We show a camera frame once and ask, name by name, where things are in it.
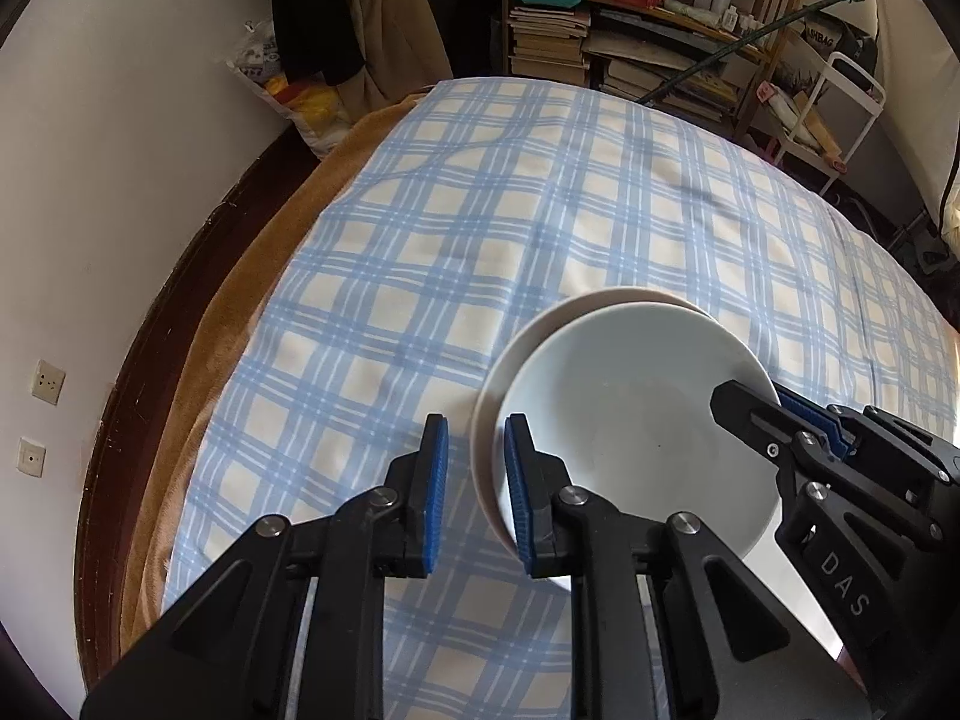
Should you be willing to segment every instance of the silver bolt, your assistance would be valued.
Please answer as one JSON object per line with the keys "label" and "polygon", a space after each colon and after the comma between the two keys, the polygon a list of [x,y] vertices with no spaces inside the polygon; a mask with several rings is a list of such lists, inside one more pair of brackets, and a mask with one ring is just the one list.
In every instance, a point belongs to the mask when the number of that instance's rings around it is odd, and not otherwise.
{"label": "silver bolt", "polygon": [[590,493],[575,485],[567,485],[560,490],[560,501],[568,506],[582,506],[587,503],[587,498],[590,498]]}
{"label": "silver bolt", "polygon": [[370,505],[378,509],[389,509],[397,502],[397,491],[393,488],[373,488],[370,491]]}
{"label": "silver bolt", "polygon": [[815,501],[824,501],[827,500],[829,490],[819,482],[808,482],[806,483],[806,494]]}
{"label": "silver bolt", "polygon": [[690,514],[690,512],[677,512],[670,517],[670,524],[673,525],[675,531],[680,531],[681,533],[686,533],[688,536],[693,536],[693,533],[700,531],[700,518],[696,514]]}
{"label": "silver bolt", "polygon": [[267,517],[261,517],[256,522],[256,534],[263,538],[273,538],[279,536],[287,528],[287,523],[278,514],[267,514]]}

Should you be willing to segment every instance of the bowl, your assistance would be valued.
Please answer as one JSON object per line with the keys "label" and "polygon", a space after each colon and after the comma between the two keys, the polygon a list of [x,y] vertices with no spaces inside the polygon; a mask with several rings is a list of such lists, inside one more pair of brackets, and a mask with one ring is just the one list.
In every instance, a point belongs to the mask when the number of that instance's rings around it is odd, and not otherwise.
{"label": "bowl", "polygon": [[480,508],[483,509],[493,533],[514,554],[517,553],[517,545],[512,538],[512,531],[508,530],[501,517],[497,502],[497,488],[494,483],[494,474],[500,474],[497,476],[498,479],[502,477],[500,470],[494,471],[495,466],[498,469],[502,469],[503,466],[502,437],[497,454],[494,451],[493,436],[496,435],[497,418],[503,399],[523,364],[541,343],[560,328],[598,309],[628,303],[667,303],[700,312],[700,309],[692,303],[678,298],[677,295],[645,287],[608,287],[576,295],[537,314],[511,338],[510,343],[493,363],[483,388],[480,389],[470,416],[470,474],[473,477],[473,486],[480,501]]}
{"label": "bowl", "polygon": [[[502,458],[507,416],[525,413],[536,448],[562,458],[573,484],[627,514],[694,512],[742,559],[779,496],[776,468],[713,421],[710,396],[730,379],[776,401],[757,358],[705,314],[654,302],[598,309],[520,367],[496,418],[493,455]],[[515,549],[502,461],[493,485]]]}

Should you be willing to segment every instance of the blue and white plaid fabric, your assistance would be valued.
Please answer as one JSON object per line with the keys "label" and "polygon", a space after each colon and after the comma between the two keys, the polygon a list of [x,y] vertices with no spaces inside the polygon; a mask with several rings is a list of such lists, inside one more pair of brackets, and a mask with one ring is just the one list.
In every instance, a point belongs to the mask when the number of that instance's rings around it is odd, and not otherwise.
{"label": "blue and white plaid fabric", "polygon": [[436,573],[391,581],[387,717],[568,716],[566,595],[496,541],[467,420],[543,309],[603,286],[669,290],[809,398],[874,403],[952,439],[955,334],[871,240],[737,146],[545,81],[440,84],[317,220],[206,432],[165,603],[248,524],[330,514],[450,423]]}

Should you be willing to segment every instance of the stack of books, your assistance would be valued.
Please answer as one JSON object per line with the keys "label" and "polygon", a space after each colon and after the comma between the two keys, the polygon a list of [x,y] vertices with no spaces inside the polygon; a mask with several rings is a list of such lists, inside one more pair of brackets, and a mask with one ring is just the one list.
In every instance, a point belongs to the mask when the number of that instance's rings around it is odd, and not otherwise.
{"label": "stack of books", "polygon": [[510,11],[514,30],[511,71],[515,76],[587,86],[589,60],[583,47],[589,25],[590,12],[584,6],[572,10],[515,7]]}
{"label": "stack of books", "polygon": [[[626,100],[639,100],[677,71],[693,65],[692,59],[663,46],[601,30],[590,35],[584,51],[608,60],[600,89]],[[718,124],[736,110],[737,93],[717,73],[704,70],[683,81],[654,105],[682,119],[691,119],[695,124]]]}

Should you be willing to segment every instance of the wall switch plate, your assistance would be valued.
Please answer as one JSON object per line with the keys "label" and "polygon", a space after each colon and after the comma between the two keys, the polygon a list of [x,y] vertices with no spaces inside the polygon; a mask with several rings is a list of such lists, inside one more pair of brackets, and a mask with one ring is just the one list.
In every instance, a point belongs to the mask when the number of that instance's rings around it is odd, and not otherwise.
{"label": "wall switch plate", "polygon": [[64,388],[65,378],[65,371],[41,360],[37,363],[37,373],[34,374],[34,385],[30,388],[30,393],[55,406],[59,400],[59,391]]}
{"label": "wall switch plate", "polygon": [[43,461],[47,456],[45,447],[20,439],[20,451],[16,456],[16,469],[27,476],[43,476]]}

